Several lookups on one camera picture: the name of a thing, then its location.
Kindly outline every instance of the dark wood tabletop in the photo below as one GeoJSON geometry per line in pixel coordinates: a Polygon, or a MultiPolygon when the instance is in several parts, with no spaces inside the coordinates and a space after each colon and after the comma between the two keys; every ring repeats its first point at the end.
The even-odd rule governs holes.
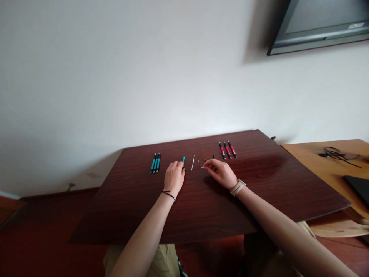
{"type": "Polygon", "coordinates": [[[187,243],[257,232],[259,225],[245,206],[201,168],[213,155],[221,160],[219,141],[224,140],[230,140],[237,152],[238,158],[226,160],[236,176],[292,220],[316,218],[350,205],[261,131],[236,132],[125,148],[70,243],[127,243],[163,189],[166,168],[183,156],[184,184],[160,242],[187,243]],[[160,171],[151,175],[155,152],[161,152],[160,171]]]}

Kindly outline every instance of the white watch strap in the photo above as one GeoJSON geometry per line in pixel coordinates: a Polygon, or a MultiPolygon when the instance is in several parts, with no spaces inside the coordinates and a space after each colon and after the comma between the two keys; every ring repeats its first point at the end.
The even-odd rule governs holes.
{"type": "Polygon", "coordinates": [[[243,188],[244,185],[246,185],[246,183],[243,182],[241,179],[238,179],[237,185],[234,187],[233,190],[230,191],[230,193],[233,196],[236,196],[236,194],[239,193],[239,191],[243,188]]]}

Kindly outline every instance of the television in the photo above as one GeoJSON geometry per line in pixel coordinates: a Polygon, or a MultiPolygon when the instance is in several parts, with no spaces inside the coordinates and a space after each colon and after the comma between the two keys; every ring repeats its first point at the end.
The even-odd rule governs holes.
{"type": "Polygon", "coordinates": [[[369,0],[291,0],[267,55],[369,39],[369,0]]]}

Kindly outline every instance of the right hand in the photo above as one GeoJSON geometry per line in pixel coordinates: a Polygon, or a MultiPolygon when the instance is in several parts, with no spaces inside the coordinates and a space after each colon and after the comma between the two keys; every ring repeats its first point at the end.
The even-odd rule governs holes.
{"type": "Polygon", "coordinates": [[[183,162],[172,162],[168,166],[164,177],[164,191],[169,190],[170,194],[177,198],[178,192],[181,190],[183,181],[185,180],[186,170],[183,162]]]}
{"type": "Polygon", "coordinates": [[[219,184],[228,190],[234,189],[238,183],[236,175],[229,167],[228,163],[220,160],[211,159],[204,163],[205,170],[213,177],[219,184]]]}

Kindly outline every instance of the tv frame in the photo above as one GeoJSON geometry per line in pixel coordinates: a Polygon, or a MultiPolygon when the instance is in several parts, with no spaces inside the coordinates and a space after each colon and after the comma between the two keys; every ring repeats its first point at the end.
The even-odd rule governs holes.
{"type": "Polygon", "coordinates": [[[369,20],[286,34],[298,1],[290,1],[267,56],[369,40],[369,20]]]}

